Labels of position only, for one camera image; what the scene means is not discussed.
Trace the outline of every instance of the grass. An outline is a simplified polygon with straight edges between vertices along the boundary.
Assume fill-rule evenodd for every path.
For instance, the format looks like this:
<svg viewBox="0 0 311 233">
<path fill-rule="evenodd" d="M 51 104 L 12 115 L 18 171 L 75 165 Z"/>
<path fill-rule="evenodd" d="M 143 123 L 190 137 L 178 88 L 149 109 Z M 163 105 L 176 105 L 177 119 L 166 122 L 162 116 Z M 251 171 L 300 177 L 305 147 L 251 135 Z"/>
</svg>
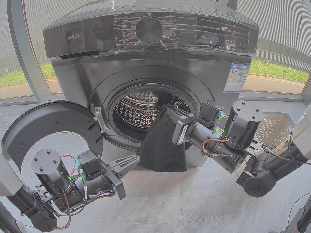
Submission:
<svg viewBox="0 0 311 233">
<path fill-rule="evenodd" d="M 253 60 L 249 73 L 273 76 L 300 83 L 306 83 L 309 78 L 309 73 L 296 70 L 291 67 L 272 64 L 270 63 L 270 60 L 267 61 Z"/>
<path fill-rule="evenodd" d="M 55 73 L 51 64 L 41 65 L 41 69 L 47 79 L 55 77 Z M 9 72 L 7 70 L 5 74 L 0 76 L 0 88 L 24 82 L 26 82 L 26 78 L 23 71 L 15 70 L 13 72 Z"/>
<path fill-rule="evenodd" d="M 51 64 L 41 65 L 41 69 L 47 79 L 55 78 L 55 73 Z M 249 73 L 273 76 L 300 83 L 306 83 L 309 78 L 309 73 L 299 71 L 291 67 L 272 64 L 270 63 L 270 60 L 253 60 Z M 5 74 L 0 76 L 0 88 L 24 82 L 26 82 L 26 78 L 22 71 L 9 72 L 7 70 Z"/>
</svg>

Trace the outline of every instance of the black cloth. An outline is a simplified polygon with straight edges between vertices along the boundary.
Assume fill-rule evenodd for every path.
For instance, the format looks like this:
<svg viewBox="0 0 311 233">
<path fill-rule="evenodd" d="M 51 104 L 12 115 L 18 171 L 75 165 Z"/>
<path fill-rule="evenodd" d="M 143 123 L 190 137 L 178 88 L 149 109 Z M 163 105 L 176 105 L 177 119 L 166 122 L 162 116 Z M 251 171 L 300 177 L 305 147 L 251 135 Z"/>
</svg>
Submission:
<svg viewBox="0 0 311 233">
<path fill-rule="evenodd" d="M 191 147 L 191 143 L 176 146 L 172 142 L 176 125 L 166 113 L 167 107 L 178 110 L 170 104 L 161 108 L 138 150 L 138 165 L 155 172 L 185 172 L 185 150 Z"/>
</svg>

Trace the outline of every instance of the rotary knob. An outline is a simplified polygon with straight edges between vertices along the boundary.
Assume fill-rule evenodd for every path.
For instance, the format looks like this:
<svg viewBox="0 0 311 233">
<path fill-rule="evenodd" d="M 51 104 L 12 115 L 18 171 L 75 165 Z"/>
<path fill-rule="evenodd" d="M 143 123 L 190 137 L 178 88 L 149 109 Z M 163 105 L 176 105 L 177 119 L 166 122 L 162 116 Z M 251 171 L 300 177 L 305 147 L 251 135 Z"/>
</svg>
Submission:
<svg viewBox="0 0 311 233">
<path fill-rule="evenodd" d="M 136 35 L 141 41 L 153 42 L 161 37 L 161 23 L 152 17 L 141 19 L 136 25 Z"/>
</svg>

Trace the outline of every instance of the aux logo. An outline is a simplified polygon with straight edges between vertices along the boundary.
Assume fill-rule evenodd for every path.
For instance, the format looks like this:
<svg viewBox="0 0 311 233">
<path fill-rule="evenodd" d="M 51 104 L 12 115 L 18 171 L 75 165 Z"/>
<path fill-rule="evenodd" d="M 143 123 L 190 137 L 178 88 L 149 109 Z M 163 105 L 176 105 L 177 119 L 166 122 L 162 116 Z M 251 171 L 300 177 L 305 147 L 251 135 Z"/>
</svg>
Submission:
<svg viewBox="0 0 311 233">
<path fill-rule="evenodd" d="M 67 41 L 68 41 L 68 40 L 77 39 L 77 38 L 82 38 L 81 34 L 82 34 L 82 33 L 76 34 L 76 35 L 70 35 L 70 36 L 68 37 Z"/>
</svg>

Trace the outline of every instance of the qr code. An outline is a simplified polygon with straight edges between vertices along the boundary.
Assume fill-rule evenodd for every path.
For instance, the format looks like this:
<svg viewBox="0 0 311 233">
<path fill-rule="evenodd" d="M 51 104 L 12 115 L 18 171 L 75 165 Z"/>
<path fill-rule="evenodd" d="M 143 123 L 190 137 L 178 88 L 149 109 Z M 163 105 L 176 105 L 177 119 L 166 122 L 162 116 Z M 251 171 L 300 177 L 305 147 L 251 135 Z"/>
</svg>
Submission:
<svg viewBox="0 0 311 233">
<path fill-rule="evenodd" d="M 239 72 L 237 79 L 238 80 L 243 80 L 245 79 L 246 72 Z"/>
</svg>

